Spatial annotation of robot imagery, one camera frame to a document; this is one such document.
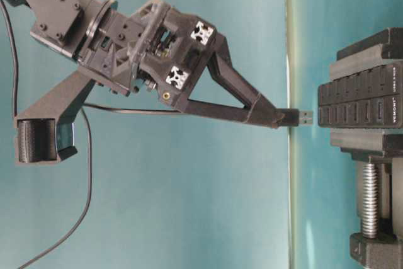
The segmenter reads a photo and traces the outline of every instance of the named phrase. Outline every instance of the teal backdrop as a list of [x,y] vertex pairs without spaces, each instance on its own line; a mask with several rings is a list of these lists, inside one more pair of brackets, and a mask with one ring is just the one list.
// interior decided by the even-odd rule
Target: teal backdrop
[[[403,0],[288,0],[292,106],[313,108],[317,88],[343,47],[403,26]],[[356,216],[356,172],[349,154],[330,146],[329,129],[292,131],[293,267],[362,268],[349,257]]]
[[[132,14],[146,1],[119,0],[119,10]],[[236,69],[274,104],[287,106],[285,0],[165,1],[216,25],[227,35]],[[28,8],[10,13],[21,111],[76,65],[30,38],[35,20]],[[58,166],[14,165],[11,56],[2,23],[0,35],[0,268],[9,269],[54,244],[77,220],[86,198],[87,147],[78,117],[77,156]],[[232,104],[208,75],[195,98]],[[125,98],[96,87],[89,101],[161,108],[146,91]],[[68,242],[31,268],[288,268],[287,129],[87,113],[94,140],[91,208]]]

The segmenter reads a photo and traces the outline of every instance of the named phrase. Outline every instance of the black 3d-printed part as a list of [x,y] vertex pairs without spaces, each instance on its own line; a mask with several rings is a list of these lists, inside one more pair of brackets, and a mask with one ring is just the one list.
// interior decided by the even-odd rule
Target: black 3d-printed part
[[382,47],[387,50],[390,45],[400,45],[399,50],[391,50],[390,52],[384,52],[385,59],[391,59],[401,57],[403,53],[403,28],[387,28],[380,33],[372,35],[364,40],[356,42],[338,52],[338,60],[349,57],[351,55],[362,52],[375,45],[382,44]]
[[23,120],[18,122],[20,162],[36,163],[56,160],[54,120]]

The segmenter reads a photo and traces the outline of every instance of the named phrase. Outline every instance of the black wire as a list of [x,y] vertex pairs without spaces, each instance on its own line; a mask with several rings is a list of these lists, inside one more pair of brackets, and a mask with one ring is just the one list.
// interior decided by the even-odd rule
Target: black wire
[[[13,94],[12,94],[11,99],[12,99],[13,118],[15,118],[18,114],[18,78],[19,78],[18,54],[17,54],[17,50],[16,50],[13,26],[11,24],[11,20],[9,17],[7,7],[3,0],[0,0],[0,8],[3,13],[5,23],[6,23],[7,34],[8,34],[9,40],[10,40],[11,53],[13,56]],[[136,109],[124,109],[124,108],[111,108],[111,107],[96,105],[96,104],[92,104],[92,103],[85,103],[84,106],[90,107],[90,108],[95,108],[97,110],[113,112],[113,113],[126,113],[126,114],[138,114],[138,115],[184,115],[183,113],[174,111],[174,110],[136,110]],[[27,261],[24,265],[18,267],[18,269],[24,269],[24,268],[32,265],[34,262],[38,261],[39,259],[43,258],[47,254],[52,252],[54,249],[58,248],[62,243],[64,243],[74,233],[74,231],[76,231],[76,229],[80,226],[81,222],[84,220],[84,218],[88,212],[89,206],[91,204],[92,185],[93,185],[92,135],[91,135],[91,127],[89,124],[89,120],[88,120],[88,117],[83,108],[81,109],[81,113],[84,118],[84,122],[86,124],[87,133],[88,133],[88,192],[87,192],[87,200],[86,200],[84,210],[83,210],[82,214],[80,215],[80,218],[78,219],[78,221],[74,224],[72,229],[70,229],[70,231],[65,236],[63,236],[60,240],[58,240],[53,246],[49,247],[48,249],[41,252],[36,257]]]
[[185,115],[177,110],[137,110],[137,109],[126,109],[126,108],[113,108],[107,106],[101,106],[93,103],[84,103],[84,106],[94,108],[96,110],[103,110],[112,113],[126,113],[132,115],[160,115],[160,116],[178,116]]
[[4,16],[4,21],[6,22],[6,28],[7,28],[7,34],[8,38],[10,39],[10,46],[11,46],[11,53],[13,55],[13,96],[11,98],[12,102],[12,113],[13,113],[13,118],[17,116],[17,102],[18,102],[18,71],[19,71],[19,66],[18,66],[18,54],[17,54],[17,48],[15,46],[15,37],[14,37],[14,32],[13,32],[13,26],[11,24],[10,16],[8,14],[7,7],[4,3],[3,0],[0,0],[0,8],[1,12],[3,13]]
[[91,136],[91,127],[89,125],[89,121],[88,121],[86,112],[84,111],[83,108],[81,109],[81,113],[82,113],[82,117],[84,118],[84,122],[87,127],[87,135],[88,135],[88,192],[87,192],[87,202],[86,202],[85,208],[84,208],[82,214],[80,215],[80,218],[78,219],[78,221],[74,224],[72,229],[70,229],[70,231],[64,237],[62,237],[53,246],[49,247],[44,252],[42,252],[39,255],[37,255],[36,257],[34,257],[32,260],[27,261],[24,265],[18,267],[18,269],[24,269],[24,268],[30,266],[32,263],[36,262],[40,258],[43,258],[45,255],[52,252],[54,249],[56,249],[61,244],[63,244],[63,242],[66,239],[68,239],[73,234],[73,232],[76,231],[76,229],[80,226],[82,220],[84,220],[84,218],[88,212],[89,205],[91,203],[92,190],[93,190],[93,143],[92,143],[92,136]]

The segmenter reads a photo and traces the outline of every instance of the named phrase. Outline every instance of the hex screw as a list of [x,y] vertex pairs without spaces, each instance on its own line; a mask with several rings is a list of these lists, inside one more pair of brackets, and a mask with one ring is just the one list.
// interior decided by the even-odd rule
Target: hex screw
[[365,238],[375,239],[378,235],[378,170],[375,164],[363,167],[363,213],[362,234]]
[[168,92],[165,92],[165,93],[162,95],[162,97],[164,98],[164,100],[169,100],[170,97],[171,97],[171,94],[168,93]]

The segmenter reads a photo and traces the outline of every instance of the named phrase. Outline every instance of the usb port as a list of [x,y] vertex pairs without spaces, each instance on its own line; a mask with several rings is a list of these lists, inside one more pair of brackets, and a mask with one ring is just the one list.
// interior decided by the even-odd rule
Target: usb port
[[337,124],[338,123],[338,107],[337,106],[335,106],[334,108],[333,108],[333,110],[334,110],[334,112],[333,112],[333,117],[334,117],[334,124]]
[[367,101],[365,102],[365,122],[369,122],[370,121],[370,117],[371,117],[371,108],[370,108],[370,102]]
[[382,121],[383,119],[383,101],[378,101],[378,120]]
[[343,120],[347,123],[347,105],[343,106]]
[[358,121],[358,104],[354,103],[353,105],[353,115],[354,115],[354,122]]

